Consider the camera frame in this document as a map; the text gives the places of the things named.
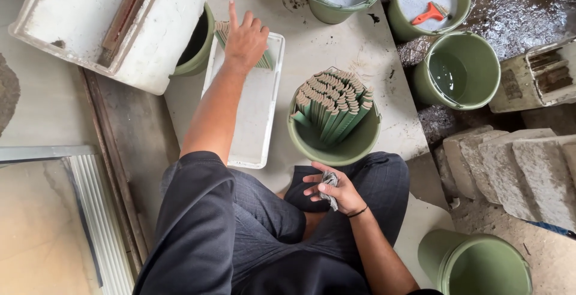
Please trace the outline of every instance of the hand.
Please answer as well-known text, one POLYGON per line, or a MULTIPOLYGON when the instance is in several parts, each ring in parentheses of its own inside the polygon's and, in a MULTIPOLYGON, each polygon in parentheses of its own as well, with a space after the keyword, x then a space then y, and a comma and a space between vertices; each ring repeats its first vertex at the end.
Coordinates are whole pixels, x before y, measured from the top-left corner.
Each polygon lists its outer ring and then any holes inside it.
POLYGON ((230 32, 226 48, 224 48, 224 65, 230 67, 234 72, 248 74, 248 72, 258 63, 258 60, 268 49, 266 41, 270 29, 268 26, 260 26, 260 19, 254 19, 252 12, 244 14, 242 25, 238 25, 236 18, 236 5, 233 0, 229 4, 230 32))
MULTIPOLYGON (((338 186, 330 186, 327 184, 318 184, 312 186, 304 191, 304 195, 312 195, 319 191, 334 196, 336 202, 338 203, 338 211, 346 214, 347 216, 356 214, 366 208, 366 203, 358 194, 358 191, 352 184, 352 181, 348 179, 348 177, 340 171, 335 170, 332 167, 323 165, 319 162, 313 161, 312 166, 322 172, 324 171, 331 171, 336 174, 338 177, 338 186)), ((322 181, 322 174, 312 174, 310 176, 306 176, 302 179, 305 183, 320 183, 322 181)), ((322 200, 320 196, 314 195, 310 197, 312 202, 317 202, 322 200)))

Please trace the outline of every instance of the gray rag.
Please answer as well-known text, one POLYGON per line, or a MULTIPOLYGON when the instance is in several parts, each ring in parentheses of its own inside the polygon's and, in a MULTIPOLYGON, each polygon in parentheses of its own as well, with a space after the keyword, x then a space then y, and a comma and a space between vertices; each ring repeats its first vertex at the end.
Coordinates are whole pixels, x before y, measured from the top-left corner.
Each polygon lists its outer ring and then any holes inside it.
MULTIPOLYGON (((322 183, 338 187, 338 177, 336 177, 336 174, 331 171, 325 171, 322 173, 322 183)), ((338 203, 336 203, 334 196, 320 192, 320 198, 327 199, 328 202, 330 202, 330 207, 332 207, 334 211, 338 210, 338 203)))

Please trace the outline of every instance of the wristband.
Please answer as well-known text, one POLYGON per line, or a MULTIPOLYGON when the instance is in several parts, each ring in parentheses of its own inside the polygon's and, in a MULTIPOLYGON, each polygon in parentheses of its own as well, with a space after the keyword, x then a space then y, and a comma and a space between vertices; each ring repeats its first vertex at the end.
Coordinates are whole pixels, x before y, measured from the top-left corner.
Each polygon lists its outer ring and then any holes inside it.
POLYGON ((364 207, 364 210, 362 210, 362 211, 360 211, 360 212, 358 212, 358 213, 356 213, 356 214, 347 215, 347 217, 348 217, 348 218, 351 218, 351 217, 358 216, 358 215, 364 213, 365 210, 368 210, 368 205, 366 205, 366 207, 364 207))

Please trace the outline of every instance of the paint scraper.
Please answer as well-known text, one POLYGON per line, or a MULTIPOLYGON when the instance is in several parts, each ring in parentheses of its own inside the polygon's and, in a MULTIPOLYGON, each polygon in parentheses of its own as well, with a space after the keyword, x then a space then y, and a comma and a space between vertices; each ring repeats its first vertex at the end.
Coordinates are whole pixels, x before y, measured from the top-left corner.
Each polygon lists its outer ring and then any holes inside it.
POLYGON ((442 6, 435 2, 428 2, 428 11, 416 16, 414 21, 412 21, 412 25, 422 24, 427 19, 437 19, 438 21, 442 21, 446 16, 448 16, 448 12, 442 6))

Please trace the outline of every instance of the white tray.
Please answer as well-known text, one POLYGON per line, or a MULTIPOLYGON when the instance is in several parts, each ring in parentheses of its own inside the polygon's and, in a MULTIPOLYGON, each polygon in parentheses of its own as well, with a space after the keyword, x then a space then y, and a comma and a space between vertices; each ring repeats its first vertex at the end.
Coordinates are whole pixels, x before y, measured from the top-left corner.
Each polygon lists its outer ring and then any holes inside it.
MULTIPOLYGON (((252 68, 246 77, 238 104, 228 166, 252 169, 261 169, 266 166, 284 58, 284 44, 285 40, 282 35, 270 33, 268 52, 272 59, 271 63, 274 64, 274 70, 252 68)), ((224 50, 218 40, 214 39, 202 96, 222 67, 222 63, 224 63, 224 50)))

